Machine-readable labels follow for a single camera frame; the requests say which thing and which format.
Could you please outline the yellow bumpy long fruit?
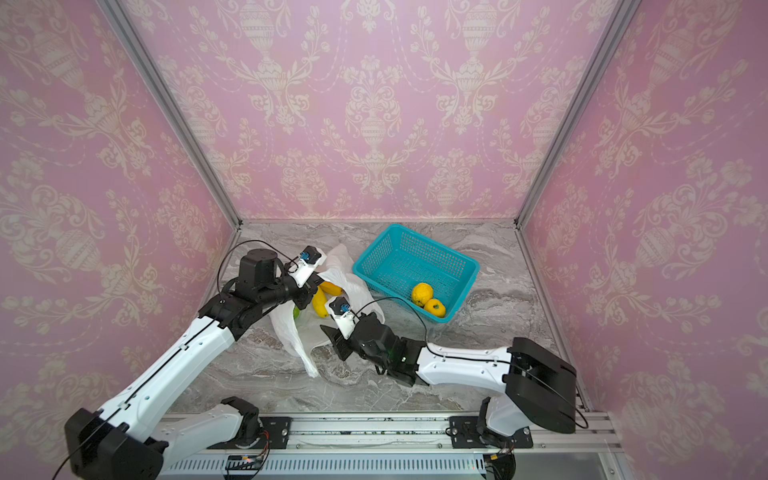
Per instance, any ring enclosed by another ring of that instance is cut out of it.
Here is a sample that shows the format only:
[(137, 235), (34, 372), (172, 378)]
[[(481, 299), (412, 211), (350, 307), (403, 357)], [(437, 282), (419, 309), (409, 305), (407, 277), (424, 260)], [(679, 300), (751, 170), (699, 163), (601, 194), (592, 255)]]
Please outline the yellow bumpy long fruit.
[(318, 289), (314, 294), (311, 305), (315, 314), (320, 318), (326, 318), (329, 313), (326, 308), (327, 297), (322, 289)]

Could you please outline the orange yellow mango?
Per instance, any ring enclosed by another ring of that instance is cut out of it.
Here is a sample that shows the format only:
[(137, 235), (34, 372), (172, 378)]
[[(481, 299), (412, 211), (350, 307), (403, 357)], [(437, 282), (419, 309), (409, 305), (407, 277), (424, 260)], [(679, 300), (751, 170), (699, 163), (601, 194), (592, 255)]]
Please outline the orange yellow mango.
[(320, 285), (320, 289), (324, 292), (324, 294), (327, 297), (337, 297), (337, 296), (341, 296), (344, 293), (341, 287), (328, 281), (324, 281)]

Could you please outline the white plastic bag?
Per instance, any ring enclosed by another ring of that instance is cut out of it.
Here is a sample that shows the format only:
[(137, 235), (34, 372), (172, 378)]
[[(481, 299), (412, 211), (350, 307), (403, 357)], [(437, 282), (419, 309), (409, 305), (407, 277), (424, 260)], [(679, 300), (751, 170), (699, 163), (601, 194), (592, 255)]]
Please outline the white plastic bag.
[[(326, 260), (317, 270), (324, 281), (340, 287), (355, 312), (373, 299), (367, 284), (352, 272), (353, 259), (346, 246), (339, 244), (326, 254)], [(270, 321), (277, 338), (285, 350), (301, 360), (304, 370), (311, 378), (319, 376), (312, 360), (311, 351), (328, 345), (330, 340), (320, 329), (321, 326), (336, 327), (330, 316), (321, 318), (312, 306), (306, 307), (294, 318), (295, 304), (288, 302), (277, 307), (270, 315)]]

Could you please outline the yellow bell pepper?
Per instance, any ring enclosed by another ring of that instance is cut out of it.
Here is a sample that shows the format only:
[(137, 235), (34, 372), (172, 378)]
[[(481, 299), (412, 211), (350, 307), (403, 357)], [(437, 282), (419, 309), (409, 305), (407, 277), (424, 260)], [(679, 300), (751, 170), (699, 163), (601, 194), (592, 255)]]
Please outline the yellow bell pepper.
[(424, 305), (424, 310), (437, 318), (444, 318), (447, 313), (446, 306), (436, 298), (428, 300)]

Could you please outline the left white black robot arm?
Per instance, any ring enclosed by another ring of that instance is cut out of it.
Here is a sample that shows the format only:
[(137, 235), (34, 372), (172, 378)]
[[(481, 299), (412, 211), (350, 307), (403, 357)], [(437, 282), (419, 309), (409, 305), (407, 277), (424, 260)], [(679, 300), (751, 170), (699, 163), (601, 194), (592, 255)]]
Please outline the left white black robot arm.
[(282, 262), (262, 246), (239, 263), (190, 326), (144, 373), (95, 411), (84, 408), (65, 423), (65, 465), (80, 479), (155, 479), (168, 467), (213, 445), (249, 448), (269, 439), (259, 409), (230, 396), (177, 426), (162, 422), (168, 409), (221, 353), (254, 324), (284, 307), (307, 306), (322, 282), (325, 253), (306, 247)]

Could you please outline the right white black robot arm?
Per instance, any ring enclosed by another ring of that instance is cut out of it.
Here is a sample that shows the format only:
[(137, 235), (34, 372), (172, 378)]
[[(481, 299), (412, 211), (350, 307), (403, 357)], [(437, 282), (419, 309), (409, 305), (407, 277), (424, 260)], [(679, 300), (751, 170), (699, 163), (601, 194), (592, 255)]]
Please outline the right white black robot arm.
[(481, 402), (476, 427), (484, 445), (507, 447), (532, 425), (560, 434), (580, 427), (575, 368), (528, 338), (496, 349), (449, 348), (398, 336), (374, 313), (358, 320), (336, 316), (321, 330), (341, 360), (355, 354), (407, 387), (448, 384), (492, 391)]

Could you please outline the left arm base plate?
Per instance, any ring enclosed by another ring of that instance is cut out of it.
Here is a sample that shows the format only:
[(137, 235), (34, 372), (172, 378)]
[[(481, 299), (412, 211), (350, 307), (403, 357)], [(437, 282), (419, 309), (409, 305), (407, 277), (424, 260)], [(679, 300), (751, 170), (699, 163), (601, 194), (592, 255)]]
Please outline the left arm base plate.
[(241, 449), (285, 450), (292, 421), (293, 419), (287, 416), (267, 416), (245, 420), (234, 444)]

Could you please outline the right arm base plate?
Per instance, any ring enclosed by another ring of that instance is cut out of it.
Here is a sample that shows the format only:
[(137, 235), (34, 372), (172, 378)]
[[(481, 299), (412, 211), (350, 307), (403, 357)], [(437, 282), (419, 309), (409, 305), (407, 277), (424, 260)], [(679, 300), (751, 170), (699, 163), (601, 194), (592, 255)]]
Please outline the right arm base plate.
[(510, 437), (492, 432), (480, 426), (478, 416), (452, 416), (444, 433), (451, 440), (454, 449), (496, 448), (499, 450), (532, 449), (534, 442), (527, 427), (521, 428)]

